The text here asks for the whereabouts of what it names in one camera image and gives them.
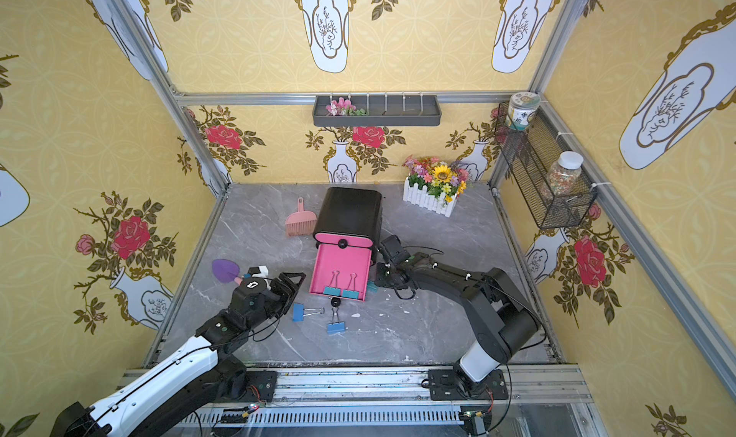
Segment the blue binder clip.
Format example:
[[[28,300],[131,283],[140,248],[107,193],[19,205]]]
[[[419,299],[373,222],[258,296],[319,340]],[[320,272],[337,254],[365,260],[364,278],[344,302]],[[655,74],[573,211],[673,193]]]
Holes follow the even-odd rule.
[[[339,317],[339,308],[332,308],[332,318],[327,325],[328,335],[342,334],[346,331],[345,323]]]
[[[307,308],[303,304],[294,303],[292,306],[292,321],[302,322],[309,316],[325,314],[324,308]]]

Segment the pink top drawer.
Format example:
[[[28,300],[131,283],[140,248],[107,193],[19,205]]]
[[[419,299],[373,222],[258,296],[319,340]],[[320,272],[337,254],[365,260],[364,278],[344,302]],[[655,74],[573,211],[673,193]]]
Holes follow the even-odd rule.
[[[336,245],[340,248],[359,247],[370,249],[374,246],[372,239],[362,236],[320,232],[314,235],[314,239],[320,243],[320,245]]]

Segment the black drawer cabinet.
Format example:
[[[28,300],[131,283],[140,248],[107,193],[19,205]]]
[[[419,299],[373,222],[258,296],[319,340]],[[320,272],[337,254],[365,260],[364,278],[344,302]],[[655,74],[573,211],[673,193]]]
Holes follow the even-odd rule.
[[[362,236],[372,239],[375,247],[381,235],[381,210],[383,195],[378,191],[331,187],[312,235],[325,232]]]

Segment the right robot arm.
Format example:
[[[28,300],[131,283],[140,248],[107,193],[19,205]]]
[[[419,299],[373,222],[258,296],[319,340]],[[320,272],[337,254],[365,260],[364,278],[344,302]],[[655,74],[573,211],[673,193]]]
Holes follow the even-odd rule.
[[[456,369],[469,385],[482,383],[509,362],[544,325],[513,280],[501,269],[467,271],[409,251],[397,236],[379,245],[376,285],[394,291],[429,291],[460,305],[475,335]]]

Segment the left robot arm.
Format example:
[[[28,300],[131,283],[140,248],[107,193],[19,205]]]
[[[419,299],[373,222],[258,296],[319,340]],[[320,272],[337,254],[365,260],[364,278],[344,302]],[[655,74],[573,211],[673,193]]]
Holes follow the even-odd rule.
[[[275,278],[234,276],[228,307],[208,319],[174,354],[128,386],[92,406],[75,402],[54,423],[53,436],[159,435],[213,402],[245,366],[235,353],[256,328],[285,315],[306,279],[303,272]]]

